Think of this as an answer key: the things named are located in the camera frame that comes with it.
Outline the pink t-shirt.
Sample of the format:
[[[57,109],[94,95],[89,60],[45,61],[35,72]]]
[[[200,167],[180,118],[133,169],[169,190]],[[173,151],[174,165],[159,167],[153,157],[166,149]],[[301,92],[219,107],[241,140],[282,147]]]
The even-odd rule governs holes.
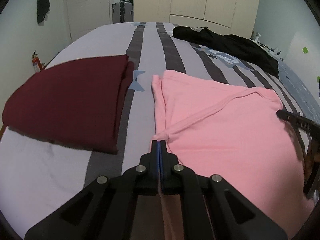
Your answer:
[[[292,238],[314,202],[303,194],[297,136],[274,90],[203,80],[174,70],[152,77],[156,140],[196,174],[219,174]]]

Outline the striped grey bed sheet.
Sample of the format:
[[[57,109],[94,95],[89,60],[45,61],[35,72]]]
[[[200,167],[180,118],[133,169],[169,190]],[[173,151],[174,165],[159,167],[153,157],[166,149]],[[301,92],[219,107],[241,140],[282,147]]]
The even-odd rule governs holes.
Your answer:
[[[1,223],[23,239],[98,176],[113,178],[139,163],[155,132],[151,77],[174,69],[190,76],[244,87],[273,89],[286,109],[319,121],[319,104],[293,70],[279,64],[279,77],[250,60],[217,57],[204,46],[172,36],[171,23],[118,23],[99,27],[61,51],[52,65],[88,57],[126,54],[142,74],[141,92],[129,90],[119,128],[118,153],[63,147],[6,128],[1,139]]]

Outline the white side table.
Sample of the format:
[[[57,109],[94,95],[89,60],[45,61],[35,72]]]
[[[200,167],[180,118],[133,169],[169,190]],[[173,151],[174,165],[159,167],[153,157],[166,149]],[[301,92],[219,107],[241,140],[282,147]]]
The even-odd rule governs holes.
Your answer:
[[[281,57],[281,50],[278,47],[271,47],[269,45],[264,44],[260,40],[261,34],[258,32],[252,31],[250,39],[255,42],[257,45],[259,45],[261,48],[263,48],[267,53],[269,53],[272,57],[275,57],[276,59],[280,61],[284,61],[284,59]]]

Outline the black garment on bed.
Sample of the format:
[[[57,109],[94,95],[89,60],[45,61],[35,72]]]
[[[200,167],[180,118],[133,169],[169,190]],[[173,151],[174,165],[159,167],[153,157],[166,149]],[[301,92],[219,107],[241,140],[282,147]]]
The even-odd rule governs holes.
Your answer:
[[[179,40],[221,51],[256,64],[268,74],[279,77],[278,61],[250,39],[233,34],[220,35],[209,30],[207,27],[176,26],[172,31],[173,37]]]

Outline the dark red folded garment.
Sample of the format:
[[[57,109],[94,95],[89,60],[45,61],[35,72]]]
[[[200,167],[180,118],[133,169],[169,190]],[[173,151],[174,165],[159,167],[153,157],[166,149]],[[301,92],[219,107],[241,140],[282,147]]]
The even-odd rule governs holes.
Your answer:
[[[133,71],[127,55],[55,65],[12,94],[3,109],[3,124],[35,139],[116,153]]]

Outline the cream wardrobe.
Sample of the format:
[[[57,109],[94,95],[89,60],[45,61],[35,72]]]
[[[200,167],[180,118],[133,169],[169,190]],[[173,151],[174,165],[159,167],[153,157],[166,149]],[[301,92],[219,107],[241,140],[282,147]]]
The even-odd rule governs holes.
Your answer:
[[[250,38],[259,0],[133,0],[136,22],[166,22],[207,27],[221,34]]]

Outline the red fire extinguisher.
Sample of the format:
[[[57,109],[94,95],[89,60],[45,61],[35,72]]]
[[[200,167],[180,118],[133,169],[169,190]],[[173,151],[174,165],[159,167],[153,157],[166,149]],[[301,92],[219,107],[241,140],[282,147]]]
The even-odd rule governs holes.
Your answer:
[[[39,55],[36,53],[36,51],[33,52],[31,61],[36,73],[45,70],[46,64],[40,61]]]

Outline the grey suitcase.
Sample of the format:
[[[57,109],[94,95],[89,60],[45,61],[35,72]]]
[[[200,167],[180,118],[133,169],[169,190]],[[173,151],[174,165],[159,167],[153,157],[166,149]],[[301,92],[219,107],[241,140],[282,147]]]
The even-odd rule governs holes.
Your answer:
[[[133,0],[121,0],[112,4],[112,22],[133,22]]]

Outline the white door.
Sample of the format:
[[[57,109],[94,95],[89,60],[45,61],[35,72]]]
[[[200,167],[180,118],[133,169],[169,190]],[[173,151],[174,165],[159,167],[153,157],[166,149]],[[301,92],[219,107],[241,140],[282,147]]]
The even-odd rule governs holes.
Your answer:
[[[71,41],[111,23],[110,0],[66,0]]]

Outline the black garment hanging on wall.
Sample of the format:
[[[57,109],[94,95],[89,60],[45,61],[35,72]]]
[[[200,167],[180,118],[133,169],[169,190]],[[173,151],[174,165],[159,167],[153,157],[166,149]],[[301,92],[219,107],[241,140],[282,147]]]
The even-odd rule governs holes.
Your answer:
[[[50,1],[49,0],[37,0],[37,23],[40,24],[46,18],[49,12]]]

